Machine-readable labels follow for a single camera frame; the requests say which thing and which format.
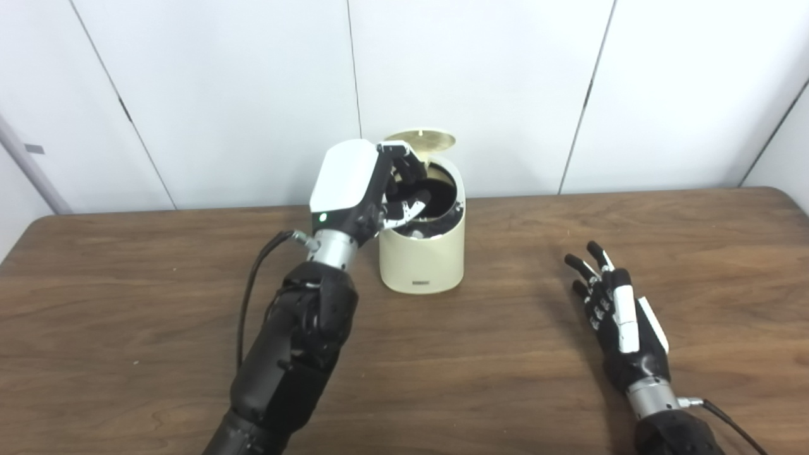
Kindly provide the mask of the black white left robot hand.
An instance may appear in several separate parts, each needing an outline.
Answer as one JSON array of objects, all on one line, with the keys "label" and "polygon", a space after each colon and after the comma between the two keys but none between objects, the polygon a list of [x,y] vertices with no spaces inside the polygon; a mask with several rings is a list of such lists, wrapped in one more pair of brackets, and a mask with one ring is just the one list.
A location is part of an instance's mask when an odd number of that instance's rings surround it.
[{"label": "black white left robot hand", "polygon": [[401,201],[388,202],[404,184],[427,179],[427,167],[406,141],[373,144],[353,139],[327,150],[309,202],[312,231],[338,231],[358,247],[381,231],[404,226],[417,218],[432,199],[418,190]]}]

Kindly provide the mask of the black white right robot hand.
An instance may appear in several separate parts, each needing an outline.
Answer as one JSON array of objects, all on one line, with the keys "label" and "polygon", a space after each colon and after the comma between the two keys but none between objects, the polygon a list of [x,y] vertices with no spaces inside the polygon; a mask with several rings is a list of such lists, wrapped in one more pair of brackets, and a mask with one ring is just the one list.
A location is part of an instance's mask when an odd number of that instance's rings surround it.
[{"label": "black white right robot hand", "polygon": [[603,352],[607,379],[622,392],[647,378],[670,381],[669,342],[647,297],[597,242],[589,241],[587,251],[596,266],[570,253],[564,263],[581,275],[571,287]]}]

